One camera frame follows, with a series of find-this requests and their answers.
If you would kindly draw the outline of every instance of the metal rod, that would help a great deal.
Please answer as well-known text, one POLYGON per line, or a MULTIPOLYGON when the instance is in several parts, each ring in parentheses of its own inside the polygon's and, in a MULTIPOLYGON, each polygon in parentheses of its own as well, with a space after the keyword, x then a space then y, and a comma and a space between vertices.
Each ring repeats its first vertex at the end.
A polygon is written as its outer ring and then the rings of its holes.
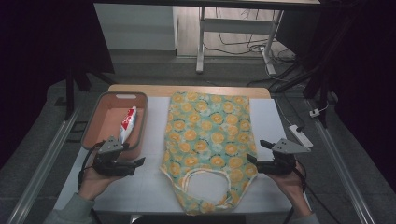
POLYGON ((67 133, 70 132, 73 127, 73 123, 76 120, 81 108, 85 105, 86 94, 83 94, 82 101, 78 104, 78 107, 71 114, 69 120, 64 120, 59 128, 58 132, 55 134, 52 142, 47 149, 46 154, 44 155, 41 162, 38 164, 35 173, 33 174, 32 179, 24 190, 20 200, 14 208, 11 216, 8 218, 7 224, 19 224, 23 223, 26 219, 27 215, 32 208, 33 203, 35 202, 35 198, 37 197, 39 191, 43 187, 45 180, 50 172, 50 169, 58 157, 59 152, 61 151, 62 146, 64 145, 64 141, 66 140, 67 133))
MULTIPOLYGON (((312 109, 312 105, 308 100, 305 100, 305 103, 312 109)), ((361 220, 362 224, 375 224, 374 218, 370 212, 370 209, 364 201, 363 196, 361 195, 361 191, 356 186, 355 181, 352 178, 351 173, 349 172, 344 159, 339 153, 339 149, 336 144, 332 140, 332 136, 329 131, 323 128, 323 125, 318 119, 315 119, 315 125, 317 126, 318 133, 323 140, 323 143, 329 153, 330 158, 332 159, 332 163, 334 164, 334 168, 340 176, 341 182, 346 189, 346 192, 349 194, 352 205, 354 206, 356 213, 361 220)))

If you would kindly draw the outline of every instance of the yellow flower print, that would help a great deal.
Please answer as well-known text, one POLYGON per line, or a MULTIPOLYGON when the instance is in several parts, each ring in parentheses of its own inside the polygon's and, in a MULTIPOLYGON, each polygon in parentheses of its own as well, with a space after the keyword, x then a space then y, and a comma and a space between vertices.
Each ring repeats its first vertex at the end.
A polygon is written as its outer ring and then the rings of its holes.
POLYGON ((163 162, 169 161, 169 151, 166 150, 163 154, 163 162))
POLYGON ((177 120, 177 121, 175 121, 175 123, 174 123, 174 128, 175 128, 175 130, 177 130, 177 131, 183 130, 185 126, 186 126, 186 124, 184 123, 183 120, 177 120))
POLYGON ((178 147, 183 152, 189 152, 190 151, 190 144, 188 144, 188 143, 179 143, 178 147))
POLYGON ((232 183, 237 183, 237 182, 241 181, 243 177, 244 177, 244 173, 242 173, 241 170, 239 170, 239 169, 231 170, 230 180, 232 183))
POLYGON ((247 119, 242 119, 240 123, 240 128, 243 131, 250 130, 250 122, 247 119))
POLYGON ((168 173, 168 168, 166 168, 165 164, 161 165, 161 170, 163 170, 164 172, 168 173))
POLYGON ((198 98, 197 92, 192 92, 192 91, 187 92, 187 99, 189 99, 189 101, 195 101, 197 98, 198 98))
POLYGON ((242 183, 242 190, 245 190, 248 187, 248 181, 242 183))
POLYGON ((223 110, 224 112, 226 112, 227 114, 233 112, 233 104, 231 102, 226 102, 223 105, 223 110))
POLYGON ((193 209, 196 209, 198 207, 198 203, 192 203, 192 204, 190 204, 190 209, 191 210, 193 210, 193 209))
POLYGON ((233 114, 230 114, 230 115, 227 115, 227 117, 225 118, 225 121, 229 124, 236 124, 238 122, 238 117, 233 114))
POLYGON ((207 121, 207 120, 202 121, 201 127, 202 127, 203 130, 209 131, 209 130, 212 129, 212 123, 207 121))
POLYGON ((214 143, 220 144, 224 141, 224 135, 221 133, 212 133, 211 139, 214 143))
POLYGON ((237 205, 239 203, 239 195, 235 190, 231 190, 231 196, 233 197, 233 204, 237 205))
POLYGON ((213 165, 220 166, 220 167, 224 166, 224 163, 225 163, 224 159, 220 156, 212 157, 212 159, 210 159, 210 162, 212 162, 213 165))
POLYGON ((223 121, 223 117, 221 116, 221 114, 213 114, 210 116, 210 118, 213 120, 213 122, 220 124, 223 121))
POLYGON ((202 165, 201 165, 201 168, 202 168, 202 169, 208 169, 208 170, 211 170, 211 169, 212 169, 212 167, 210 167, 209 164, 202 164, 202 165))
POLYGON ((183 105, 181 106, 181 109, 182 109, 184 112, 189 112, 189 111, 192 110, 192 105, 191 105, 190 103, 185 103, 185 104, 183 104, 183 105))
POLYGON ((213 203, 203 202, 201 204, 201 210, 203 213, 212 212, 215 210, 215 205, 213 205, 213 203))
POLYGON ((227 200, 227 195, 226 194, 224 194, 223 196, 222 196, 222 198, 220 199, 220 201, 218 202, 218 204, 225 204, 225 201, 227 200))
POLYGON ((253 165, 252 163, 247 164, 247 166, 245 167, 245 174, 248 177, 252 177, 255 174, 257 174, 257 168, 255 165, 253 165))
POLYGON ((180 174, 180 165, 176 162, 172 162, 170 165, 170 172, 172 176, 177 176, 180 174))
POLYGON ((233 101, 236 102, 237 104, 241 105, 245 102, 244 98, 242 96, 235 96, 233 98, 233 101))
POLYGON ((170 139, 175 140, 177 142, 180 142, 180 135, 178 133, 170 133, 169 134, 170 139))
POLYGON ((185 204, 184 204, 184 199, 183 199, 183 197, 181 196, 181 195, 176 195, 176 197, 177 197, 177 200, 180 202, 180 204, 181 204, 181 206, 186 206, 185 204))
POLYGON ((195 109, 198 111, 207 110, 207 103, 205 101, 200 101, 195 105, 195 109))
POLYGON ((173 120, 173 114, 172 113, 168 113, 168 121, 173 120))
POLYGON ((238 168, 242 165, 243 161, 239 157, 231 157, 230 160, 228 161, 228 164, 230 165, 230 168, 235 169, 238 168))
POLYGON ((248 113, 250 113, 250 106, 249 106, 249 104, 245 105, 245 109, 246 109, 246 111, 247 111, 248 113))
POLYGON ((183 160, 183 156, 174 156, 175 161, 183 160))
POLYGON ((199 114, 196 114, 196 113, 193 113, 193 114, 189 115, 189 121, 192 122, 192 123, 198 122, 198 120, 200 120, 200 118, 201 117, 199 116, 199 114))
POLYGON ((247 147, 245 145, 240 145, 238 148, 241 151, 245 151, 247 149, 247 147))
POLYGON ((184 132, 184 138, 186 140, 192 141, 197 137, 197 132, 195 130, 189 129, 184 132))
POLYGON ((256 145, 254 143, 248 145, 248 147, 252 150, 252 151, 257 151, 256 145))
POLYGON ((221 97, 218 95, 212 95, 210 97, 210 100, 212 100, 213 103, 220 103, 221 102, 221 97))
POLYGON ((196 165, 197 163, 198 163, 198 158, 196 157, 188 157, 184 159, 184 164, 186 164, 186 166, 193 166, 196 165))
POLYGON ((174 147, 169 148, 169 151, 170 151, 172 154, 176 154, 176 153, 177 153, 177 149, 175 149, 174 147))
POLYGON ((166 124, 165 132, 166 132, 166 133, 169 133, 171 130, 172 130, 172 125, 171 125, 170 123, 167 123, 167 124, 166 124))
POLYGON ((204 140, 199 140, 195 143, 194 148, 197 151, 205 151, 207 149, 207 142, 204 140))
POLYGON ((181 94, 175 94, 175 95, 173 95, 173 97, 172 97, 172 100, 175 101, 176 103, 181 103, 181 102, 183 102, 183 99, 184 99, 184 97, 183 97, 183 95, 181 95, 181 94))
POLYGON ((246 143, 250 140, 250 136, 247 133, 240 133, 238 135, 238 141, 241 143, 246 143))
POLYGON ((227 133, 230 136, 234 136, 234 135, 238 134, 238 128, 236 126, 230 125, 227 128, 227 133))
POLYGON ((237 152, 237 148, 236 145, 234 144, 227 144, 227 146, 225 146, 225 153, 227 153, 228 155, 234 155, 237 152))

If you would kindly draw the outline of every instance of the children's swimsuit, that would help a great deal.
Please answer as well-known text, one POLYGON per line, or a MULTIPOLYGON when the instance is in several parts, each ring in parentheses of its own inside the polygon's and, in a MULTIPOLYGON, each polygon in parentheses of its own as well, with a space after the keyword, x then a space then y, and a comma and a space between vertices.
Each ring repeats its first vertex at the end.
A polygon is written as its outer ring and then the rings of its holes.
POLYGON ((161 170, 188 215, 235 208, 257 175, 256 166, 247 159, 247 153, 256 157, 257 151, 246 96, 175 92, 165 144, 161 170), (188 193, 191 177, 204 172, 223 175, 229 183, 217 203, 188 193))

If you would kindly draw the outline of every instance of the snack wrapper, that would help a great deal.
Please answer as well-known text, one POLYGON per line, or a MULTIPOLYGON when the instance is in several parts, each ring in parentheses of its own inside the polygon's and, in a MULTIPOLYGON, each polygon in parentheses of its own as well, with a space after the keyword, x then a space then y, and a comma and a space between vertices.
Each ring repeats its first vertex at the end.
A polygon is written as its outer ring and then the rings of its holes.
POLYGON ((132 129, 134 128, 134 122, 136 121, 136 113, 137 113, 136 106, 134 105, 131 109, 128 110, 127 115, 122 120, 120 126, 120 137, 119 137, 119 140, 122 144, 125 143, 126 139, 129 137, 129 135, 132 132, 132 129))

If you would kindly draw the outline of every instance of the metal frame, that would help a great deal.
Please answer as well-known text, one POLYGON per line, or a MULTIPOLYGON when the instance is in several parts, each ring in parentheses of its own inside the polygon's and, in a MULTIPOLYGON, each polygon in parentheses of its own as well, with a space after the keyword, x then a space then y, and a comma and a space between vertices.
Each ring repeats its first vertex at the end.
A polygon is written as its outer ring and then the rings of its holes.
POLYGON ((272 43, 275 38, 277 27, 282 17, 283 11, 278 11, 274 21, 242 21, 242 20, 226 20, 226 19, 205 19, 205 7, 201 9, 200 15, 200 34, 197 53, 196 73, 204 72, 204 32, 234 33, 234 34, 256 34, 269 35, 268 42, 261 47, 262 57, 268 74, 276 73, 269 56, 272 43))
POLYGON ((69 120, 64 120, 59 128, 58 132, 55 134, 52 142, 47 149, 46 154, 44 155, 41 162, 38 164, 35 173, 33 174, 29 184, 25 188, 20 200, 14 208, 11 216, 8 218, 7 224, 17 224, 23 223, 26 219, 27 215, 32 208, 35 198, 37 197, 39 191, 44 185, 45 180, 47 179, 48 174, 50 173, 50 169, 55 163, 56 158, 58 157, 59 152, 61 151, 62 146, 64 145, 64 141, 66 140, 67 135, 73 127, 74 121, 76 120, 81 108, 85 105, 86 93, 83 94, 82 101, 78 104, 74 112, 71 114, 69 120))
MULTIPOLYGON (((313 106, 309 103, 308 100, 305 100, 306 105, 313 109, 313 106)), ((356 186, 355 181, 353 180, 352 174, 349 172, 346 163, 344 162, 343 157, 339 153, 339 149, 335 144, 334 140, 332 140, 332 136, 329 131, 323 127, 323 124, 319 119, 315 119, 315 125, 317 127, 318 133, 329 153, 329 157, 332 160, 335 170, 340 176, 341 182, 346 189, 346 192, 349 194, 352 205, 356 210, 356 214, 358 215, 361 223, 363 224, 375 224, 375 220, 371 211, 364 201, 363 196, 361 195, 361 191, 358 186, 356 186)))

